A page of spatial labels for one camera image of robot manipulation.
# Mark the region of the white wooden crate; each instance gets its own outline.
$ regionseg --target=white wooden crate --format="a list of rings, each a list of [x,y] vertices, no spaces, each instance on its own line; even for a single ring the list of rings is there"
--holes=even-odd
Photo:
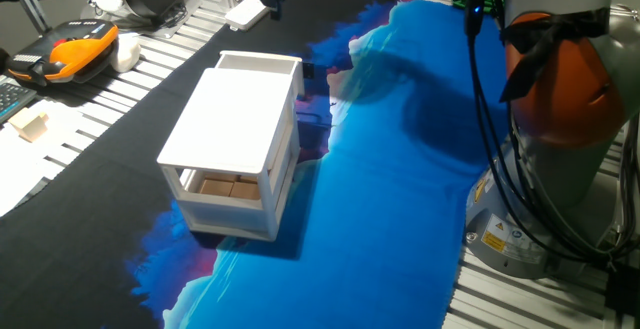
[[[300,151],[294,104],[302,61],[221,54],[158,163],[192,231],[275,240]]]

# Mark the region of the sticker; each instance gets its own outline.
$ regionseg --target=sticker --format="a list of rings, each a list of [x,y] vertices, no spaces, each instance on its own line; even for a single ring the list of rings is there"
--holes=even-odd
[[[480,179],[480,181],[478,182],[478,185],[476,186],[476,193],[473,199],[474,203],[477,203],[478,200],[480,200],[480,197],[482,196],[482,189],[484,189],[485,184],[486,184],[486,181],[484,180],[484,178]]]
[[[482,242],[505,256],[525,263],[539,264],[544,249],[531,241],[518,227],[492,214]]]
[[[478,184],[476,185],[475,196],[473,199],[475,203],[480,200],[480,197],[482,196],[482,189],[484,189],[485,193],[489,191],[488,189],[486,189],[487,185],[493,186],[493,175],[491,175],[491,171],[486,172],[478,181]]]
[[[491,188],[493,187],[493,184],[495,183],[495,180],[493,180],[493,173],[491,172],[491,170],[489,170],[489,172],[487,173],[487,175],[485,175],[485,177],[487,178],[485,180],[485,186],[484,186],[484,192],[488,193],[489,190],[491,190]]]
[[[100,24],[97,28],[91,31],[91,34],[95,34],[100,31],[100,29],[104,28],[104,24]]]

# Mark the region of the white foam block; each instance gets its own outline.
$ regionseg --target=white foam block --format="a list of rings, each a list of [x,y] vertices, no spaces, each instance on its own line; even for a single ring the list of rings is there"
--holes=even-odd
[[[231,29],[249,30],[258,20],[269,12],[260,0],[243,0],[225,15]]]
[[[111,66],[119,73],[128,72],[140,60],[140,43],[134,36],[118,36],[118,51],[111,56]]]

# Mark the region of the slotted metal surface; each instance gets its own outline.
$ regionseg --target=slotted metal surface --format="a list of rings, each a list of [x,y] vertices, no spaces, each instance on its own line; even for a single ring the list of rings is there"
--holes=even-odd
[[[42,161],[43,179],[23,199],[42,190],[83,150],[189,59],[224,25],[222,0],[203,4],[171,39],[141,37],[142,58],[128,73],[106,70],[89,83],[66,84],[54,99],[82,113],[78,130]],[[430,0],[451,4],[451,0]],[[616,139],[601,170],[619,172]],[[463,248],[444,328],[632,328],[633,318],[604,307],[606,274],[588,269],[574,282],[504,276]]]

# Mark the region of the blue mat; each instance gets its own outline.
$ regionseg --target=blue mat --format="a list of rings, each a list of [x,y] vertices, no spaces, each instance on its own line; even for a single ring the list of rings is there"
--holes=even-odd
[[[462,21],[444,5],[399,3],[351,42],[353,69],[329,76],[329,153],[298,166],[277,241],[227,238],[213,275],[164,312],[168,328],[442,325],[467,194],[486,167]],[[316,64],[333,64],[335,42],[313,46]],[[478,52],[496,103],[505,63],[491,22]],[[502,108],[494,115],[502,122]]]

